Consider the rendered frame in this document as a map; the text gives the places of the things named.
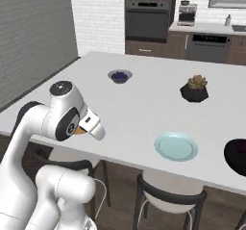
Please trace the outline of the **light blue plate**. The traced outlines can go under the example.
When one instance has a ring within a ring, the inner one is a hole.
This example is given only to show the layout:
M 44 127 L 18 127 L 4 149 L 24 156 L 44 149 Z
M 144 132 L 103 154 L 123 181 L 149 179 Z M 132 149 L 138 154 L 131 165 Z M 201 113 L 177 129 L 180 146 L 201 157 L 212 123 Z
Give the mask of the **light blue plate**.
M 154 146 L 163 158 L 173 162 L 186 162 L 198 154 L 197 143 L 183 133 L 163 133 L 155 139 Z

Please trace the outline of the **black plate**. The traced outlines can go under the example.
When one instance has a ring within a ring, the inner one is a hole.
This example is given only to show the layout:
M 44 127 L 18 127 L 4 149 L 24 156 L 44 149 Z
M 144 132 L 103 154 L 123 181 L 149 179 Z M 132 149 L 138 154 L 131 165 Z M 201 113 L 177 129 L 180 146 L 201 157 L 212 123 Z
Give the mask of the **black plate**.
M 224 148 L 224 158 L 234 172 L 246 177 L 246 155 L 241 155 L 236 151 L 236 147 L 240 144 L 246 144 L 246 139 L 228 141 Z

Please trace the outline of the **dark wall oven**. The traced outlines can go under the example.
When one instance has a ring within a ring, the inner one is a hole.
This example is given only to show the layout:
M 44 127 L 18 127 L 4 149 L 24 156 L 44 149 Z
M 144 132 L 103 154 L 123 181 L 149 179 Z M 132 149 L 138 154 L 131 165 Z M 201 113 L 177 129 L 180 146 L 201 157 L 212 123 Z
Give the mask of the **dark wall oven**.
M 126 40 L 166 43 L 170 0 L 126 0 Z

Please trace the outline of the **grey dishwasher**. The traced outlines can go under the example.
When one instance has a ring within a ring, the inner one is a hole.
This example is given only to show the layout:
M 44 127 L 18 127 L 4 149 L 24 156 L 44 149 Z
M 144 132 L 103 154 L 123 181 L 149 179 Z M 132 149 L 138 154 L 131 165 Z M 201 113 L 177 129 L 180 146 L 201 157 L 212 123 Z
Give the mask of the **grey dishwasher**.
M 223 64 L 227 59 L 230 41 L 228 35 L 193 33 L 187 39 L 186 59 Z

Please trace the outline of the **succulent in black pot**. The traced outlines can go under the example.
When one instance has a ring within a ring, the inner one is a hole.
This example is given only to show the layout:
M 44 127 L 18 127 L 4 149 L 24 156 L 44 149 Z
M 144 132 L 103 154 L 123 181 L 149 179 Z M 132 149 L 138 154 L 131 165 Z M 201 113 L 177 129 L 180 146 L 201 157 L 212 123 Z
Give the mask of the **succulent in black pot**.
M 207 79 L 202 75 L 194 75 L 180 88 L 182 97 L 188 102 L 200 103 L 209 97 Z

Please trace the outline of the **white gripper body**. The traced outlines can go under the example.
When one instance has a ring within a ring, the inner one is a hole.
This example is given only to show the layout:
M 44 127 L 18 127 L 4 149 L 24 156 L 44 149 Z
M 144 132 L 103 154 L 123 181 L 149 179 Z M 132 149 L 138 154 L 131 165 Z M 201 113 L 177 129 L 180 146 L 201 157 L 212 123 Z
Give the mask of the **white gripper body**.
M 104 126 L 99 119 L 92 119 L 89 133 L 98 141 L 101 141 L 106 135 Z

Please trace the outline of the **silver coffee machine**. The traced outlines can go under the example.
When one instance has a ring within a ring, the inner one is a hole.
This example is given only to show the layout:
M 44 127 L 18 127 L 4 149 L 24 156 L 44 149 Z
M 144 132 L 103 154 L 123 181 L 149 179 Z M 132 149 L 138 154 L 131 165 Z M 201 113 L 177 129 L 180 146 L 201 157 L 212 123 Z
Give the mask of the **silver coffee machine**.
M 193 26 L 195 24 L 196 12 L 196 4 L 191 4 L 188 0 L 182 0 L 179 6 L 179 18 L 177 24 L 179 26 Z

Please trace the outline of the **grey bowl with blue inside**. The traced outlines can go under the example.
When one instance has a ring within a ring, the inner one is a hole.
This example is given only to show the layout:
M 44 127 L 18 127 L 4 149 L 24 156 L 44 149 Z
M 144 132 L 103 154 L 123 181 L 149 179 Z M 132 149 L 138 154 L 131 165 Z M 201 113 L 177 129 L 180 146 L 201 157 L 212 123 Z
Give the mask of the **grey bowl with blue inside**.
M 125 84 L 130 78 L 133 77 L 133 73 L 128 70 L 117 69 L 110 71 L 108 76 L 116 84 Z

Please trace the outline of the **brown base cupboards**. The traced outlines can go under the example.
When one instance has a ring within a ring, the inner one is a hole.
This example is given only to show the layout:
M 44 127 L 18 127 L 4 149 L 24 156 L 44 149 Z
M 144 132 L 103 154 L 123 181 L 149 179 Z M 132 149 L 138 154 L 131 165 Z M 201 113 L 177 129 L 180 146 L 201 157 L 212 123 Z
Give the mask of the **brown base cupboards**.
M 169 32 L 166 43 L 127 40 L 125 53 L 129 55 L 186 60 L 186 44 L 190 32 Z M 228 35 L 229 51 L 224 64 L 246 66 L 246 36 Z

